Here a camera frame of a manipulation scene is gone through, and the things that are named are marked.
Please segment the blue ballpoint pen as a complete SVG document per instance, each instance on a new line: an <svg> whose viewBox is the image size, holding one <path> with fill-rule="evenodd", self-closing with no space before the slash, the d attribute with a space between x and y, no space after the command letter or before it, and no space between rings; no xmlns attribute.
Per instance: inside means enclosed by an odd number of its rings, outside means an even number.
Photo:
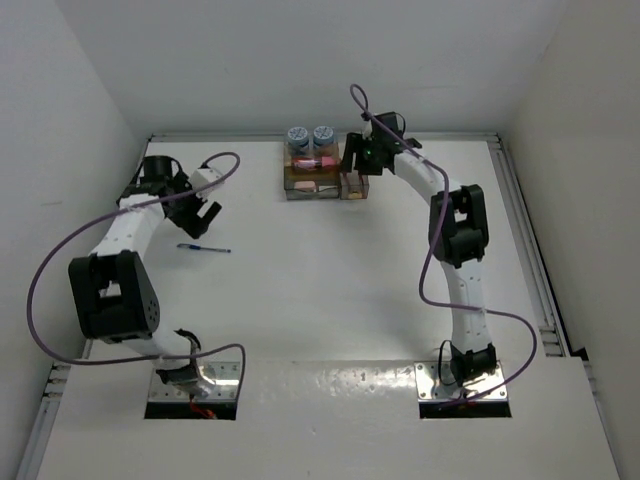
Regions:
<svg viewBox="0 0 640 480"><path fill-rule="evenodd" d="M232 250L228 248L207 247L207 246L201 246L201 245L192 244L192 243L179 243L176 245L176 247L179 249L193 250L193 251L203 251L203 252L222 253L222 254L232 253Z"/></svg>

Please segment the blue tape roll stack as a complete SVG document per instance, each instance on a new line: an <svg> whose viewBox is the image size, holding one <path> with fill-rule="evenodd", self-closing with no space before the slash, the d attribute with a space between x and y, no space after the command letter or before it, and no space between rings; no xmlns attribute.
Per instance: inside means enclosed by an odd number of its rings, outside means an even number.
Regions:
<svg viewBox="0 0 640 480"><path fill-rule="evenodd" d="M286 132L286 150L291 157L307 156L310 152L310 135L304 126L291 127Z"/></svg>

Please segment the pink cap glue stick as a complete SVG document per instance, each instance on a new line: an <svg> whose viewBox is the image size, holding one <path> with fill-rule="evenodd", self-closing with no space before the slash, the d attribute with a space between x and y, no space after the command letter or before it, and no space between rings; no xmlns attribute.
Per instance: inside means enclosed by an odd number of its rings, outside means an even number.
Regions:
<svg viewBox="0 0 640 480"><path fill-rule="evenodd" d="M332 170L337 167L338 163L331 156L322 157L296 157L291 160L291 166L298 171L320 171Z"/></svg>

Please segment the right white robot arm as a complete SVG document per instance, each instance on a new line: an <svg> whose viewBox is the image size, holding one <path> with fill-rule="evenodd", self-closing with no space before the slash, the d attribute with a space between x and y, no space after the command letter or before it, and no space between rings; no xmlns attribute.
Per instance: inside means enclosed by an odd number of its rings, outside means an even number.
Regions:
<svg viewBox="0 0 640 480"><path fill-rule="evenodd" d="M452 310L450 370L461 386L497 365L481 283L481 262L489 243L484 192L477 184L451 180L427 160L417 140L403 137L397 113L361 117L363 130L346 137L342 170L380 176L387 169L427 203L427 259L437 260L445 274L449 299L439 305Z"/></svg>

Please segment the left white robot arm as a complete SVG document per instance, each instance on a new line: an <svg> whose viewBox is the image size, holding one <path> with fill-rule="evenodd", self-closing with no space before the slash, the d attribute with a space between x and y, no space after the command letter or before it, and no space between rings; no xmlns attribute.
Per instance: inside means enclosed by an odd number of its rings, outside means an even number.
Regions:
<svg viewBox="0 0 640 480"><path fill-rule="evenodd" d="M203 162L191 174L164 155L147 156L117 201L121 215L100 243L68 267L83 335L151 357L166 385L198 394L203 380L196 335L161 322L158 297L143 264L158 227L170 220L193 239L207 232L221 205L207 200L220 172Z"/></svg>

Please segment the transparent tiered desk organizer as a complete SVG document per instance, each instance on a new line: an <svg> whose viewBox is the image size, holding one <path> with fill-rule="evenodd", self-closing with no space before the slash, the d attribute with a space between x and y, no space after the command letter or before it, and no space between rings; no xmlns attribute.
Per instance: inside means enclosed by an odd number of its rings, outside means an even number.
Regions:
<svg viewBox="0 0 640 480"><path fill-rule="evenodd" d="M315 156L313 153L313 145L312 145L312 137L313 130L309 131L310 135L310 152L307 156L298 156L298 157L322 157ZM298 200L324 200L324 199L337 199L338 195L326 195L318 192L318 187L321 185L335 185L339 188L339 167L340 167L340 158L339 158L339 147L338 142L335 141L336 144L334 146L333 157L338 163L337 167L332 170L320 170L320 171L298 171L294 170L291 166L291 160L296 157L291 157L286 150L285 146L285 137L284 137L284 153L283 153L283 187L285 192L285 197L289 201L298 201ZM294 189L294 183L299 181L315 181L317 184L317 191L314 193L300 192Z"/></svg>

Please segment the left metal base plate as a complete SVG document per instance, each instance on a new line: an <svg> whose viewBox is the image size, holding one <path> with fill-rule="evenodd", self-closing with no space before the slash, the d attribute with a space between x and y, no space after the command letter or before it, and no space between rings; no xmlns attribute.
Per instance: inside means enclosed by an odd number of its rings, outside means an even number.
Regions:
<svg viewBox="0 0 640 480"><path fill-rule="evenodd" d="M190 397L200 402L234 401L241 373L239 362L205 361L198 365L195 382L164 383L156 370L151 375L148 389L150 402L187 402Z"/></svg>

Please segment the metal base plate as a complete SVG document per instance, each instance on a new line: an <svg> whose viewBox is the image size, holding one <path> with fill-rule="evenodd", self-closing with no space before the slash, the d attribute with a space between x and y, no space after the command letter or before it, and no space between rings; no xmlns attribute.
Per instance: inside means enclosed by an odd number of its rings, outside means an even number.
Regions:
<svg viewBox="0 0 640 480"><path fill-rule="evenodd" d="M490 373L466 380L462 386L454 383L453 375L446 362L438 370L437 361L416 362L414 364L418 401L421 403L442 403L470 398L472 401L507 401L507 387L501 363Z"/></svg>
<svg viewBox="0 0 640 480"><path fill-rule="evenodd" d="M164 383L156 370L151 375L148 389L150 402L187 402L190 397L200 402L234 401L241 373L239 362L205 361L198 365L195 382Z"/></svg>

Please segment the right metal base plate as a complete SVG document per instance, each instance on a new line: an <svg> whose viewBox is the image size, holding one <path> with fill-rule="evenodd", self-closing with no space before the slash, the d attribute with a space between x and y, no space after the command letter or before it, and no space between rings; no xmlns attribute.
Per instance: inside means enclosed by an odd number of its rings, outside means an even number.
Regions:
<svg viewBox="0 0 640 480"><path fill-rule="evenodd" d="M437 361L416 362L414 364L418 401L421 403L442 403L470 398L472 401L507 401L507 387L501 363L490 373L466 380L462 386L454 383L453 375L446 362L438 370Z"/></svg>

